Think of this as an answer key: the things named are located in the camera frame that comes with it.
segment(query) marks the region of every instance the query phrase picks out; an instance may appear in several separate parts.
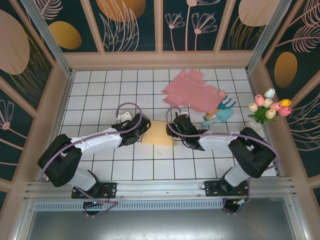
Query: floral line drawing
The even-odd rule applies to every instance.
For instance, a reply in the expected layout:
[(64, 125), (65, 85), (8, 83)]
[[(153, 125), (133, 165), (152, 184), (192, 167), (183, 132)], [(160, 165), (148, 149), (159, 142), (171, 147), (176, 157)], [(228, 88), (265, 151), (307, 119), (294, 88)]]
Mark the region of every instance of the floral line drawing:
[(172, 35), (172, 29), (177, 29), (177, 28), (183, 27), (185, 25), (185, 22), (183, 21), (181, 13), (179, 13), (179, 14), (174, 13), (174, 14), (172, 14), (172, 16), (170, 13), (168, 13), (165, 15), (165, 20), (170, 28), (171, 43), (172, 43), (173, 51), (176, 51), (174, 39), (173, 39), (173, 35)]
[(320, 148), (320, 93), (310, 103), (292, 110), (287, 118), (295, 142), (300, 143), (300, 151), (313, 151)]
[(100, 0), (100, 2), (103, 12), (110, 16), (105, 18), (99, 13), (104, 25), (102, 43), (107, 52), (127, 52), (131, 48), (134, 48), (133, 52), (135, 52), (139, 44), (139, 26), (134, 12), (131, 9), (128, 10), (124, 2), (122, 2), (124, 14), (115, 0), (110, 0), (112, 6), (108, 5), (106, 0)]
[[(14, 109), (15, 105), (11, 102), (8, 101), (7, 106), (6, 103), (3, 99), (0, 100), (0, 130), (6, 131), (9, 130), (13, 132), (14, 134), (17, 134), (18, 136), (27, 139), (26, 136), (14, 131), (13, 129), (10, 128), (10, 122), (12, 120), (13, 114), (14, 114)], [(17, 146), (11, 142), (5, 141), (0, 138), (0, 142), (3, 142), (11, 147), (14, 147), (16, 149), (22, 150), (23, 148), (20, 146)]]
[(317, 47), (320, 43), (320, 0), (308, 0), (303, 14), (292, 21), (288, 28), (301, 18), (304, 26), (296, 31), (293, 39), (279, 43), (276, 48), (291, 43), (295, 52), (311, 53), (311, 49)]
[(199, 13), (192, 14), (192, 25), (195, 33), (195, 40), (194, 40), (194, 50), (197, 51), (197, 38), (199, 34), (206, 34), (212, 33), (217, 30), (217, 25), (214, 25), (216, 22), (214, 18), (214, 13), (202, 14), (201, 18), (199, 19)]
[(189, 16), (191, 7), (200, 5), (212, 5), (219, 3), (220, 0), (186, 0), (188, 4), (188, 12), (186, 14), (186, 25), (185, 25), (185, 51), (188, 51), (188, 26), (189, 26)]

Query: metal base plate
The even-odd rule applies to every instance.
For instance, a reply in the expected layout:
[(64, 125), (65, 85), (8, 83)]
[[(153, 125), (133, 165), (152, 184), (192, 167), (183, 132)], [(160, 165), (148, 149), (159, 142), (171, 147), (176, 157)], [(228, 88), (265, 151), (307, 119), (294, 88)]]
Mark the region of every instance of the metal base plate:
[(244, 194), (248, 195), (248, 182), (243, 181), (240, 183), (238, 187), (234, 187), (229, 193), (223, 191), (220, 187), (220, 181), (205, 181), (204, 182), (204, 190), (205, 195), (207, 197), (229, 197), (229, 196), (241, 196), (241, 191), (238, 189), (240, 188)]
[[(114, 199), (116, 198), (117, 193), (117, 183), (116, 182), (105, 182), (103, 183), (101, 190), (97, 193), (97, 195), (91, 195), (89, 192), (85, 191), (88, 195), (95, 199)], [(72, 199), (88, 199), (84, 196), (81, 192), (79, 192), (76, 188), (72, 188)]]

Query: white tulip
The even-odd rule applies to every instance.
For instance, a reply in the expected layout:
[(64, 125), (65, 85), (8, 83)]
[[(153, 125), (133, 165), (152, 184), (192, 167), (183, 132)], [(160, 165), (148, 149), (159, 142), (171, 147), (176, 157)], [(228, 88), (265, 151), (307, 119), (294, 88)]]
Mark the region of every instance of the white tulip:
[(254, 102), (254, 103), (250, 103), (249, 105), (249, 109), (251, 112), (256, 112), (258, 110), (258, 105)]
[(270, 107), (270, 105), (273, 103), (273, 101), (270, 99), (270, 98), (266, 98), (265, 100), (264, 100), (264, 104), (263, 104), (263, 106), (265, 107), (265, 108), (268, 108), (268, 107)]
[(272, 99), (276, 94), (276, 90), (274, 90), (273, 88), (269, 88), (268, 91), (266, 91), (264, 93), (264, 96), (268, 99)]

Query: wallpaper panel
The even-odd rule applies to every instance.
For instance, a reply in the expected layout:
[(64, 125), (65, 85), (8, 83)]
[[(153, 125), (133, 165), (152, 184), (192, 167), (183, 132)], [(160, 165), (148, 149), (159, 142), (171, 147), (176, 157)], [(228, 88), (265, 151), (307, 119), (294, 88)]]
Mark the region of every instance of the wallpaper panel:
[(220, 50), (253, 50), (278, 2), (236, 0)]
[(0, 89), (0, 179), (12, 180), (33, 120)]
[(106, 52), (156, 50), (153, 0), (90, 0)]
[(320, 84), (286, 118), (309, 178), (320, 175)]
[(52, 65), (9, 1), (0, 5), (0, 77), (38, 108)]
[(320, 70), (320, 1), (306, 0), (266, 63), (279, 99), (291, 99)]
[(163, 51), (212, 51), (226, 2), (163, 0)]

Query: dark green wallpaper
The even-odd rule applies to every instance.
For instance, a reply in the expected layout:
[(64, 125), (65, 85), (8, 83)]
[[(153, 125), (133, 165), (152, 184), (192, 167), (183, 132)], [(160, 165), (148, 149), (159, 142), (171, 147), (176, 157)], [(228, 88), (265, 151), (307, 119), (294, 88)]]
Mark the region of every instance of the dark green wallpaper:
[(265, 64), (280, 99), (292, 99), (320, 70), (319, 6), (318, 0), (303, 2)]
[(0, 4), (0, 77), (38, 108), (52, 65), (9, 1)]
[(7, 196), (7, 193), (5, 191), (0, 191), (0, 213), (1, 213), (2, 206), (5, 203), (6, 196)]
[(154, 0), (125, 0), (123, 3), (128, 12), (124, 10), (119, 0), (90, 0), (104, 50), (106, 52), (155, 51)]
[(226, 1), (201, 3), (189, 7), (186, 1), (163, 1), (163, 51), (186, 51), (186, 35), (188, 51), (214, 49)]
[(33, 117), (0, 89), (0, 179), (11, 181)]

